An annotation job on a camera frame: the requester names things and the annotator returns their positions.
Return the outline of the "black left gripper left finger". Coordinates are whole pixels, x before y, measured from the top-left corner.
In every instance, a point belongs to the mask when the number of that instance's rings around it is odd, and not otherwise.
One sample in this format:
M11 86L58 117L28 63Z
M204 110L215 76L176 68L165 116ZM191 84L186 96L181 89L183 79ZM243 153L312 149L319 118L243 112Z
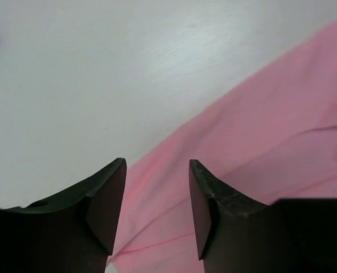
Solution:
M0 209L0 272L104 272L126 180L118 158L27 207Z

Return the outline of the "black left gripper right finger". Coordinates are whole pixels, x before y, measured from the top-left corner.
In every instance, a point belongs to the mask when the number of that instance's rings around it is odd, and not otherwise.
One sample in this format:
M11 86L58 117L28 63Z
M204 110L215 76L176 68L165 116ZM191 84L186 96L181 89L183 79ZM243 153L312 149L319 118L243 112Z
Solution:
M191 160L196 245L205 272L337 272L337 199L265 205Z

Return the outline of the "pink t shirt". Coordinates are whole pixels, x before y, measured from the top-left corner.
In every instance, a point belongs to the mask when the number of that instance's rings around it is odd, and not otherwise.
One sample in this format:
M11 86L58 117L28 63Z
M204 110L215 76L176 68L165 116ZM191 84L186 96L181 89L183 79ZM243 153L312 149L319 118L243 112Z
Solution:
M270 204L337 198L337 21L261 69L133 164L113 255L118 272L203 272L189 161Z

